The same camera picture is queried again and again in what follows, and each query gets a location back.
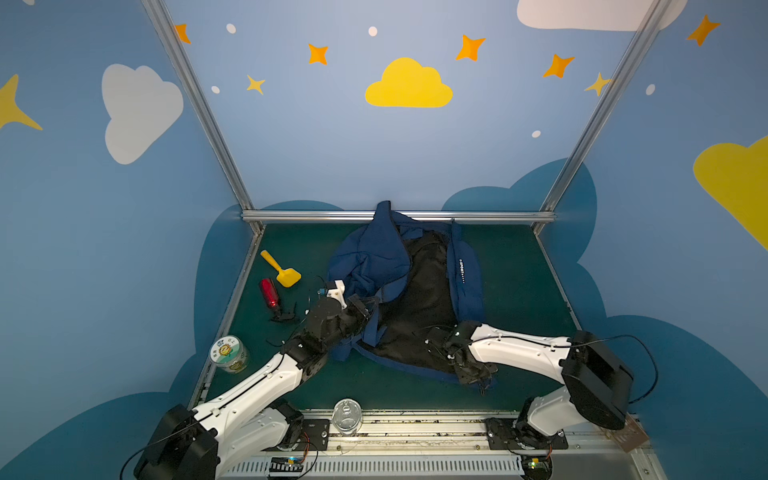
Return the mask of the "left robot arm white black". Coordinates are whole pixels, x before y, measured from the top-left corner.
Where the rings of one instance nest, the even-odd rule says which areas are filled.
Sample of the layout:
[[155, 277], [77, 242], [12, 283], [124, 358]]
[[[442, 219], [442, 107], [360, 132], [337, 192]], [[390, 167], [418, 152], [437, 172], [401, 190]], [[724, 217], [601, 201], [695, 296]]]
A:
[[136, 479], [218, 479], [258, 451], [293, 445], [303, 417], [285, 394], [312, 378], [337, 345], [362, 333], [375, 307], [373, 297], [319, 300], [261, 369], [206, 403], [170, 408], [123, 466]]

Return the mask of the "yellow plastic scoop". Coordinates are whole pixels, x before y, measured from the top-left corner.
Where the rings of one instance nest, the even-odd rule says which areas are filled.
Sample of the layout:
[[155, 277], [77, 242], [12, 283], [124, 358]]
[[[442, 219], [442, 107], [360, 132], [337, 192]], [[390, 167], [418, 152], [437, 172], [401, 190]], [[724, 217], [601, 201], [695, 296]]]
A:
[[260, 256], [276, 271], [276, 280], [284, 288], [291, 288], [301, 280], [302, 275], [297, 270], [282, 268], [268, 251], [262, 250]]

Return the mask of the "clear glass jar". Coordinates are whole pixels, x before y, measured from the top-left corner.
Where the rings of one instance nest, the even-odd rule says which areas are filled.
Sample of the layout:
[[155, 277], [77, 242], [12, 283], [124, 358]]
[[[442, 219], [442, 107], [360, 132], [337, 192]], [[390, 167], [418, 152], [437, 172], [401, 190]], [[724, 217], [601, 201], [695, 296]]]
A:
[[344, 436], [354, 436], [363, 423], [363, 410], [354, 399], [339, 400], [333, 409], [331, 424]]

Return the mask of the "navy blue jacket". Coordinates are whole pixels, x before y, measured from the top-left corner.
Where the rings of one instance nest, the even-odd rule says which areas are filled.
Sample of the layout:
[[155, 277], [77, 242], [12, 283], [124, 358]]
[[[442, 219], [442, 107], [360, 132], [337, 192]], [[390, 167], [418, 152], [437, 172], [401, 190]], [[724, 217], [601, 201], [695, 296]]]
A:
[[425, 343], [434, 327], [485, 321], [480, 264], [459, 225], [415, 220], [382, 201], [333, 253], [327, 278], [342, 280], [346, 296], [376, 300], [363, 334], [336, 346], [334, 359], [356, 351], [388, 368], [462, 384]]

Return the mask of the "brown slotted spatula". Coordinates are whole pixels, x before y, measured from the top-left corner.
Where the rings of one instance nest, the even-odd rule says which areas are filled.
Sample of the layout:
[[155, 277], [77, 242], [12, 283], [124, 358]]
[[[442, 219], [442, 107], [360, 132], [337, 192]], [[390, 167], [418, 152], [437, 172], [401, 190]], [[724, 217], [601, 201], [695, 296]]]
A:
[[612, 439], [625, 453], [630, 453], [648, 443], [650, 437], [640, 422], [632, 414], [628, 414], [624, 427], [614, 431]]

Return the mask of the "right green circuit board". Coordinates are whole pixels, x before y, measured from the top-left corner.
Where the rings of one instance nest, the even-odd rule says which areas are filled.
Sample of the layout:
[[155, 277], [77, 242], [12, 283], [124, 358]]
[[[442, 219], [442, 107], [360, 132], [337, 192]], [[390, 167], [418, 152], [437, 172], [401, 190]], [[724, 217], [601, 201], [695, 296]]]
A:
[[523, 480], [550, 480], [553, 467], [552, 460], [548, 457], [521, 456]]

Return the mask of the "left green circuit board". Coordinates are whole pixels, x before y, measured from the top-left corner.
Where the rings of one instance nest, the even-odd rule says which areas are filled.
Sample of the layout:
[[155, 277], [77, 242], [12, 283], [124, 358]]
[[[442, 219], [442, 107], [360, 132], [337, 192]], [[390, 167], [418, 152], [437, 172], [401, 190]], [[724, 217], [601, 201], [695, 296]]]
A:
[[299, 478], [305, 470], [305, 461], [298, 457], [271, 457], [268, 462], [267, 478]]

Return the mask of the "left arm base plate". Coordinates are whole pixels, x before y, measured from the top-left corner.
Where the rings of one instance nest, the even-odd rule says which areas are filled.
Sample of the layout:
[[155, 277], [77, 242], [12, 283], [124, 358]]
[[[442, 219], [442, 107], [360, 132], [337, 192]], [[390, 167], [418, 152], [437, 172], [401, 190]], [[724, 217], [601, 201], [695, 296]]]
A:
[[269, 451], [303, 451], [306, 446], [310, 450], [326, 451], [330, 439], [330, 421], [328, 419], [304, 418], [301, 427], [290, 425], [286, 437]]

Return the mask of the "green circuit board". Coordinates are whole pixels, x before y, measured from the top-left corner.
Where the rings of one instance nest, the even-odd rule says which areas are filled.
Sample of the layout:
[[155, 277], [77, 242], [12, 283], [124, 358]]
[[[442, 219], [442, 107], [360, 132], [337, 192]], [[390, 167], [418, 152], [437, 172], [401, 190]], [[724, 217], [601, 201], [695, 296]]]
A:
[[268, 462], [267, 478], [299, 478], [305, 470], [305, 461], [298, 457], [271, 457]]
[[550, 480], [553, 467], [552, 460], [548, 457], [521, 456], [523, 480]]

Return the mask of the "left aluminium frame post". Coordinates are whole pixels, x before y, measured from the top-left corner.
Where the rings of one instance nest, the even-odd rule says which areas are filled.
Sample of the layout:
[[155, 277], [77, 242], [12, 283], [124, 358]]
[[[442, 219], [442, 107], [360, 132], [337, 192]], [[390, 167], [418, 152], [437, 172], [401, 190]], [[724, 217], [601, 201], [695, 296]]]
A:
[[205, 98], [205, 93], [186, 54], [183, 42], [178, 36], [175, 25], [172, 23], [172, 18], [165, 2], [160, 0], [142, 0], [141, 3], [179, 77], [212, 151], [238, 201], [241, 212], [245, 213], [248, 210], [253, 210], [254, 205], [251, 197]]

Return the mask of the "red bottle with black cap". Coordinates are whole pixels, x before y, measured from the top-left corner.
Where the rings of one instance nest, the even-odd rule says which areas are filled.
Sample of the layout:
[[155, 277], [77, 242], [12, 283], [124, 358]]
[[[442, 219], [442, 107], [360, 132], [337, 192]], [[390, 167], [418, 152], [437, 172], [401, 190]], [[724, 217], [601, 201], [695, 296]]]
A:
[[288, 323], [297, 319], [295, 307], [287, 308], [283, 305], [275, 282], [270, 278], [264, 278], [259, 282], [259, 288], [267, 309], [270, 312], [270, 320], [274, 323]]

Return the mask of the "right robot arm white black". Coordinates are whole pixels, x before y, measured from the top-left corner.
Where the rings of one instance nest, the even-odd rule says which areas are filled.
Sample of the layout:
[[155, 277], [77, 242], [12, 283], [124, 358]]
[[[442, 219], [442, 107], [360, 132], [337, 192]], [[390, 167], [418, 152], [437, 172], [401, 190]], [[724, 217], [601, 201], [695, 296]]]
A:
[[647, 398], [659, 382], [659, 368], [645, 343], [640, 346], [653, 369], [648, 389], [633, 398], [635, 375], [607, 343], [640, 339], [630, 334], [599, 338], [579, 330], [571, 336], [534, 336], [505, 331], [489, 324], [464, 321], [434, 327], [425, 343], [430, 352], [454, 368], [462, 384], [483, 390], [499, 365], [532, 372], [559, 384], [551, 393], [524, 402], [511, 426], [514, 442], [527, 449], [551, 447], [566, 428], [591, 423], [619, 431], [628, 408]]

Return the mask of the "aluminium frame post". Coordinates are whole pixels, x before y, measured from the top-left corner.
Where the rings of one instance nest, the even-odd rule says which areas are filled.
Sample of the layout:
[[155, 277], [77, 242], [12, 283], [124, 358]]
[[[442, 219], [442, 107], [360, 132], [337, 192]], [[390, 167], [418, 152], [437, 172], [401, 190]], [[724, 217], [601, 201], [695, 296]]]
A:
[[671, 0], [655, 0], [650, 3], [645, 16], [613, 72], [612, 81], [607, 86], [607, 90], [600, 96], [574, 149], [566, 159], [540, 207], [540, 213], [544, 215], [544, 220], [537, 220], [532, 224], [532, 231], [536, 237], [540, 236], [547, 221], [550, 223], [555, 221], [557, 206], [586, 160], [658, 33], [662, 30], [662, 20], [672, 4]]
[[160, 0], [142, 0], [141, 3], [179, 77], [212, 151], [238, 201], [241, 212], [245, 213], [248, 210], [253, 210], [254, 205], [251, 197], [205, 98], [205, 93], [186, 54], [183, 42], [178, 36], [175, 25], [172, 23], [172, 18], [165, 2]]

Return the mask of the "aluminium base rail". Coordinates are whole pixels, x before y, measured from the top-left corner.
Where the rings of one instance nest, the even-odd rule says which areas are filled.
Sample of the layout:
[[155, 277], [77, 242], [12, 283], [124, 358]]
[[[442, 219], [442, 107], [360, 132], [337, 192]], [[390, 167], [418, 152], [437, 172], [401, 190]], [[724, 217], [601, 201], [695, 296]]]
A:
[[612, 437], [589, 425], [564, 432], [566, 450], [491, 450], [484, 420], [513, 418], [502, 411], [369, 410], [354, 436], [341, 435], [328, 410], [299, 412], [303, 419], [328, 419], [326, 451], [261, 450], [218, 479], [268, 479], [271, 457], [298, 457], [296, 479], [522, 479], [521, 456], [552, 460], [551, 479], [663, 479], [661, 463], [648, 446], [625, 453]]

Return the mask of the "right aluminium frame post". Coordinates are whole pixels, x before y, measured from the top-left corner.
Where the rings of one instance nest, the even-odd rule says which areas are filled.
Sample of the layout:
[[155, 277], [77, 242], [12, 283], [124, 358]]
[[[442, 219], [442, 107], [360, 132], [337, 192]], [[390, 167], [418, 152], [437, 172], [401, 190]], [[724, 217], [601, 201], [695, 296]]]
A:
[[555, 221], [557, 206], [586, 160], [658, 33], [662, 30], [662, 20], [672, 4], [671, 0], [655, 0], [650, 3], [645, 16], [613, 72], [612, 81], [607, 86], [607, 90], [600, 96], [574, 149], [566, 159], [540, 207], [540, 213], [544, 215], [544, 220], [537, 220], [532, 224], [532, 231], [536, 237], [540, 236], [547, 221], [550, 223]]

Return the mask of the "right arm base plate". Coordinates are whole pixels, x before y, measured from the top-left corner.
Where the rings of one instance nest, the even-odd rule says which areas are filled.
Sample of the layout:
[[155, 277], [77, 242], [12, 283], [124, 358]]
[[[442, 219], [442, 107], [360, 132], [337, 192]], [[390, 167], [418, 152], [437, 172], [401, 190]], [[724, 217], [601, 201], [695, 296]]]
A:
[[513, 418], [491, 417], [484, 420], [486, 438], [491, 450], [566, 450], [569, 445], [565, 434], [559, 431], [546, 436], [525, 421]]

